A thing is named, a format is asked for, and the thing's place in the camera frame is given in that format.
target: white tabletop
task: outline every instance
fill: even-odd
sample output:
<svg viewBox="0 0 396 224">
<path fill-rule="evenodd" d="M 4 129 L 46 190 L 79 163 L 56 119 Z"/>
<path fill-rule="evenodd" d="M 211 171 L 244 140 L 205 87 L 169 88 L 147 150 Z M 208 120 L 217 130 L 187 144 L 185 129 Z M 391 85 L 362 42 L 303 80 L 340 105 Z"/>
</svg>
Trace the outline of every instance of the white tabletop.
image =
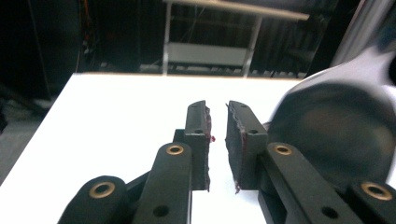
<svg viewBox="0 0 396 224">
<path fill-rule="evenodd" d="M 80 187 L 99 175 L 125 182 L 151 169 L 183 129 L 188 105 L 213 120 L 211 190 L 195 191 L 192 223 L 265 223 L 257 191 L 235 195 L 225 146 L 229 100 L 267 121 L 295 80 L 73 75 L 0 188 L 0 223 L 56 223 Z"/>
</svg>

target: black metal bracket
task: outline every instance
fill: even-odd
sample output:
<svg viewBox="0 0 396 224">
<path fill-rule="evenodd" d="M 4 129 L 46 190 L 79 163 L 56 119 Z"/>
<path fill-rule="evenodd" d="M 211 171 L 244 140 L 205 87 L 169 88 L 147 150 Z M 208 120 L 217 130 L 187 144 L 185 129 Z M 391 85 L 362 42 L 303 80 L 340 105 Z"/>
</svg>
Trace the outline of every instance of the black metal bracket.
<svg viewBox="0 0 396 224">
<path fill-rule="evenodd" d="M 396 222 L 395 189 L 362 180 L 351 183 L 346 194 L 337 192 L 298 148 L 268 144 L 267 132 L 247 105 L 231 101 L 228 108 L 227 148 L 235 183 L 238 189 L 259 191 L 267 223 Z"/>
<path fill-rule="evenodd" d="M 209 189 L 210 130 L 205 101 L 190 105 L 185 129 L 158 150 L 150 172 L 128 184 L 114 176 L 89 181 L 59 223 L 191 223 L 191 192 Z M 235 187 L 259 191 L 267 223 L 395 223 L 392 187 L 363 179 L 337 190 L 297 147 L 268 139 L 250 107 L 228 104 L 226 145 Z"/>
<path fill-rule="evenodd" d="M 89 181 L 59 223 L 190 223 L 191 192 L 209 190 L 210 130 L 205 101 L 190 105 L 185 129 L 158 150 L 151 171 L 128 184 L 115 176 Z"/>
</svg>

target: brass screw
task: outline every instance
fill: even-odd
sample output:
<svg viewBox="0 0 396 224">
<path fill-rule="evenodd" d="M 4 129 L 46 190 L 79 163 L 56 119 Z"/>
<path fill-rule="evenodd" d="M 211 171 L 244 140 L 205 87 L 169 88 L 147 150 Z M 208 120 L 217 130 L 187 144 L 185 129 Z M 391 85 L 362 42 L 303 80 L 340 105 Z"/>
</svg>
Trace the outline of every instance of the brass screw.
<svg viewBox="0 0 396 224">
<path fill-rule="evenodd" d="M 169 155 L 173 155 L 173 156 L 181 154 L 181 153 L 183 153 L 183 151 L 184 151 L 184 148 L 181 146 L 177 146 L 177 145 L 170 146 L 166 149 L 166 153 L 168 153 Z"/>
<path fill-rule="evenodd" d="M 285 147 L 283 145 L 275 146 L 274 150 L 275 150 L 275 152 L 277 152 L 277 153 L 279 153 L 281 155 L 284 155 L 284 156 L 289 156 L 292 153 L 290 148 Z"/>
<path fill-rule="evenodd" d="M 363 191 L 381 201 L 390 201 L 392 199 L 392 194 L 384 187 L 377 185 L 372 182 L 364 182 L 361 184 Z"/>
<path fill-rule="evenodd" d="M 111 193 L 113 193 L 114 189 L 116 189 L 116 185 L 112 182 L 102 182 L 99 184 L 95 184 L 90 189 L 90 196 L 94 199 L 105 198 Z"/>
</svg>

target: floor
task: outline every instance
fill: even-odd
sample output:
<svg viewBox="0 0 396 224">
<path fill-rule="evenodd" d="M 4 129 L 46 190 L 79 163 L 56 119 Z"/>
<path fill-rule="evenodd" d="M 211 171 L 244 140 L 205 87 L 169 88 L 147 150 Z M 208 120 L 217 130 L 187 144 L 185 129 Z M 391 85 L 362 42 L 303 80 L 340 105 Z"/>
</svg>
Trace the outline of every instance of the floor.
<svg viewBox="0 0 396 224">
<path fill-rule="evenodd" d="M 0 186 L 42 121 L 14 101 L 3 101 L 2 104 L 7 126 L 0 134 Z"/>
</svg>

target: bolt hole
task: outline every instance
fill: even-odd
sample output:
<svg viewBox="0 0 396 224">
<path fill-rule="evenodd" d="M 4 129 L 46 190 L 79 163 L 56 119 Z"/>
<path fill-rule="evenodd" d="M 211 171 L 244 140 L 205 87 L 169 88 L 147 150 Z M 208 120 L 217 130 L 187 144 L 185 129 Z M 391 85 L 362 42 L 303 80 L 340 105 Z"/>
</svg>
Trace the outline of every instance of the bolt hole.
<svg viewBox="0 0 396 224">
<path fill-rule="evenodd" d="M 101 185 L 95 189 L 95 193 L 100 194 L 100 193 L 106 192 L 106 190 L 109 190 L 109 189 L 110 189 L 109 185 Z"/>
<path fill-rule="evenodd" d="M 166 153 L 170 154 L 170 155 L 178 155 L 181 154 L 184 151 L 183 147 L 180 146 L 170 146 L 169 148 L 166 149 Z"/>
<path fill-rule="evenodd" d="M 372 193 L 379 195 L 379 196 L 385 196 L 385 192 L 382 189 L 379 189 L 377 187 L 371 186 L 368 188 Z"/>
<path fill-rule="evenodd" d="M 378 200 L 389 201 L 393 198 L 392 194 L 387 189 L 376 183 L 364 182 L 361 184 L 361 188 L 366 194 Z"/>
<path fill-rule="evenodd" d="M 181 149 L 180 149 L 180 147 L 171 147 L 170 149 L 169 149 L 169 151 L 171 151 L 171 152 L 173 152 L 173 153 L 177 153 L 177 152 L 179 152 Z"/>
<path fill-rule="evenodd" d="M 338 218 L 338 213 L 330 207 L 322 207 L 321 211 L 326 217 L 333 219 Z"/>
<path fill-rule="evenodd" d="M 152 211 L 155 217 L 165 217 L 169 213 L 169 208 L 166 205 L 160 205 Z"/>
<path fill-rule="evenodd" d="M 288 148 L 288 147 L 283 147 L 283 146 L 277 146 L 277 147 L 275 148 L 275 151 L 276 151 L 277 153 L 282 154 L 282 155 L 285 155 L 285 156 L 288 156 L 288 155 L 291 154 L 291 149 Z"/>
<path fill-rule="evenodd" d="M 115 188 L 116 185 L 112 182 L 107 181 L 107 182 L 98 183 L 95 184 L 90 189 L 90 196 L 94 199 L 105 198 L 108 195 L 112 194 Z"/>
</svg>

